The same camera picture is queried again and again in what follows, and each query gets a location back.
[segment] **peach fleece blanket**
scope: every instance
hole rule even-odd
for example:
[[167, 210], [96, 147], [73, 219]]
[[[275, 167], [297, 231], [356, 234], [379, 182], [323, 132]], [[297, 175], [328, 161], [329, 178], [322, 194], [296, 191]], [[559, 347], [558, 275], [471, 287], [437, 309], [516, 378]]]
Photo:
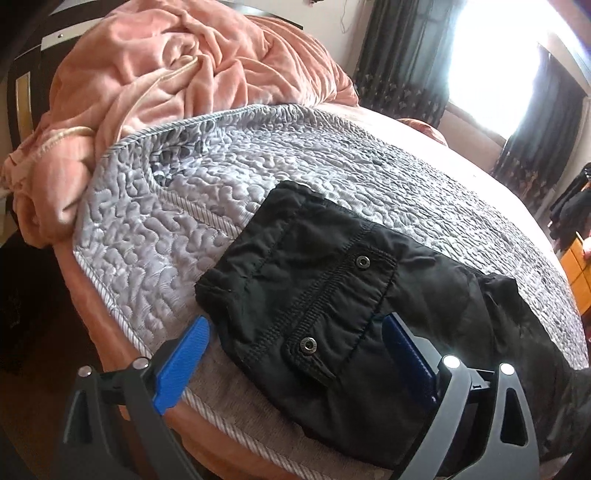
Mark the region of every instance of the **peach fleece blanket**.
[[50, 110], [4, 161], [23, 237], [67, 238], [105, 150], [139, 129], [252, 103], [357, 105], [351, 80], [298, 28], [215, 0], [132, 0], [74, 46]]

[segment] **folded black clothing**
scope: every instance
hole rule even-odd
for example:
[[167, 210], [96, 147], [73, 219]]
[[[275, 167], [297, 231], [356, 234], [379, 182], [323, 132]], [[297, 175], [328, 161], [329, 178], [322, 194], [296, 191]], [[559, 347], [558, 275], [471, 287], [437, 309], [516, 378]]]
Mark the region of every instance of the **folded black clothing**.
[[397, 312], [442, 355], [517, 370], [542, 459], [569, 453], [591, 419], [591, 375], [574, 371], [515, 280], [467, 267], [409, 236], [281, 182], [195, 286], [224, 351], [310, 437], [403, 466], [430, 424], [387, 354]]

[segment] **blue gripper pad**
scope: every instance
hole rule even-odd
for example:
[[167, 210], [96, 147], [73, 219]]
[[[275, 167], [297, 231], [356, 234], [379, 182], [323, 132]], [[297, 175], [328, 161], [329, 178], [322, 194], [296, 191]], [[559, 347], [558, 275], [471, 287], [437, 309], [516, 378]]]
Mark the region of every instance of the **blue gripper pad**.
[[167, 408], [177, 404], [208, 343], [209, 322], [199, 317], [183, 332], [156, 376], [153, 402], [158, 413], [163, 415]]
[[401, 325], [397, 314], [391, 313], [382, 322], [382, 340], [398, 367], [414, 401], [425, 410], [437, 407], [437, 376], [422, 356], [417, 345]]

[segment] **patterned curtain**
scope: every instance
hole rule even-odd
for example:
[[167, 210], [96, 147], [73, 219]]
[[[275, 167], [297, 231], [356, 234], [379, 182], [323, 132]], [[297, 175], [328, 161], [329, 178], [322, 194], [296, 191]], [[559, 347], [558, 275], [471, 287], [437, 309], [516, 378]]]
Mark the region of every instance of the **patterned curtain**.
[[353, 81], [360, 104], [437, 128], [465, 0], [374, 0]]
[[492, 170], [532, 215], [569, 160], [585, 98], [573, 76], [543, 47], [533, 87], [527, 112]]

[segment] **gray quilted bedspread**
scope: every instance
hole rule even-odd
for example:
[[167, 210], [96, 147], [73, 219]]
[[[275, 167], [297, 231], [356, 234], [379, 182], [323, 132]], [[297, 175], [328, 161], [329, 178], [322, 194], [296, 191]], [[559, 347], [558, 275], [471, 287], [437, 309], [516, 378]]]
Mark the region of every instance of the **gray quilted bedspread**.
[[[79, 210], [74, 254], [144, 355], [201, 313], [196, 280], [281, 180], [485, 273], [515, 278], [570, 364], [587, 366], [569, 286], [515, 225], [427, 163], [347, 120], [296, 105], [150, 128], [101, 159]], [[227, 359], [215, 332], [184, 398], [230, 437], [303, 478], [387, 478], [281, 417]]]

